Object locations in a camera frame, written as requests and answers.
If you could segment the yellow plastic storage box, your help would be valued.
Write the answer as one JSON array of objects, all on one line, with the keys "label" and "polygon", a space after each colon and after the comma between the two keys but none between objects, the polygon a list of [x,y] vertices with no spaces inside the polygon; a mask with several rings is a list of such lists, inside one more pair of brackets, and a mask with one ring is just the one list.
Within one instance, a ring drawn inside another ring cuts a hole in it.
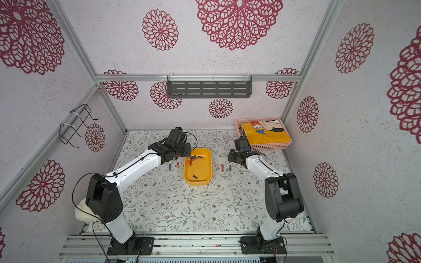
[{"label": "yellow plastic storage box", "polygon": [[205,159],[198,158],[190,161],[189,157],[185,157],[184,179],[190,186],[204,186],[210,183],[213,176],[212,153],[206,148],[196,148],[192,150],[191,156],[202,156]]}]

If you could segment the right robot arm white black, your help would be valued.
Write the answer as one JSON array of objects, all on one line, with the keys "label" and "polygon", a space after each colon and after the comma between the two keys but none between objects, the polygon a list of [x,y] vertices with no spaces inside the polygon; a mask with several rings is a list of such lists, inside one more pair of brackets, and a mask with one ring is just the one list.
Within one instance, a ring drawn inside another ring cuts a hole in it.
[{"label": "right robot arm white black", "polygon": [[264,183],[265,207],[268,213],[254,237],[240,238],[242,254],[286,254],[287,241],[278,234],[285,227],[285,220],[296,218],[304,211],[304,201],[297,177],[281,173],[263,159],[262,153],[253,150],[246,137],[234,140],[228,161],[240,164],[253,172]]}]

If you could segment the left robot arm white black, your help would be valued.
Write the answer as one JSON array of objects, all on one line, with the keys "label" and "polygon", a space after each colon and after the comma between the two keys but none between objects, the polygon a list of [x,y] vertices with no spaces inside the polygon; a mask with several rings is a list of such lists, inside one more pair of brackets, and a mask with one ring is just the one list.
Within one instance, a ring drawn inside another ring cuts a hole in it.
[{"label": "left robot arm white black", "polygon": [[123,214],[122,196],[131,184],[151,170],[171,160],[190,157],[192,149],[187,137],[187,132],[176,127],[124,166],[106,175],[91,176],[85,204],[111,234],[107,256],[151,254],[154,239],[137,237]]}]

